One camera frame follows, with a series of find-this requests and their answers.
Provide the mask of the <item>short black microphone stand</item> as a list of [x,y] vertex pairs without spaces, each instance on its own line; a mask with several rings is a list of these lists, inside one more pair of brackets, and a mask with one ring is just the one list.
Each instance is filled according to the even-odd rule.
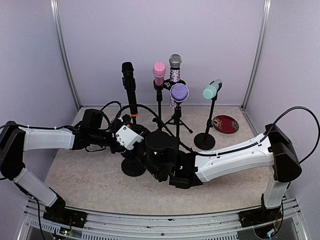
[[126,150],[121,155],[124,158],[121,162],[121,170],[125,175],[139,177],[146,172],[146,168],[143,165],[145,160],[143,153]]

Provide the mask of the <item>purple toy microphone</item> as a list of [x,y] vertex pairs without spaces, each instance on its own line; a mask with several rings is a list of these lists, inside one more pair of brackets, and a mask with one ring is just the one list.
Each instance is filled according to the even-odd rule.
[[189,97],[189,89],[183,83],[176,83],[170,89],[170,96],[176,103],[182,103]]

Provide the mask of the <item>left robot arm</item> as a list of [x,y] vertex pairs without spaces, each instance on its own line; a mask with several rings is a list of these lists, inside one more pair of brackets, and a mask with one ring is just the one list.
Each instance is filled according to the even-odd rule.
[[87,109],[82,120],[74,126],[34,127],[8,121],[0,133],[0,172],[26,195],[34,197],[45,206],[44,219],[75,226],[86,218],[66,208],[66,202],[28,170],[23,162],[24,152],[43,149],[82,150],[91,145],[110,148],[112,154],[121,153],[126,158],[133,155],[137,144],[144,140],[147,129],[135,124],[128,114],[108,120],[102,110]]

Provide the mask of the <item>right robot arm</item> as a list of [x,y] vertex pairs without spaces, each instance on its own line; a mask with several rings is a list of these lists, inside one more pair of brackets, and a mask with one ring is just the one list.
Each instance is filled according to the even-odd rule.
[[151,174],[160,182],[179,189],[189,189],[224,175],[259,167],[270,167],[271,176],[261,206],[241,211],[241,226],[259,225],[284,217],[282,197],[293,180],[302,173],[292,141],[275,122],[265,126],[265,132],[256,137],[226,148],[213,150],[215,139],[207,131],[194,138],[201,149],[188,153],[179,150],[179,137],[156,130],[145,138],[146,164],[154,169]]

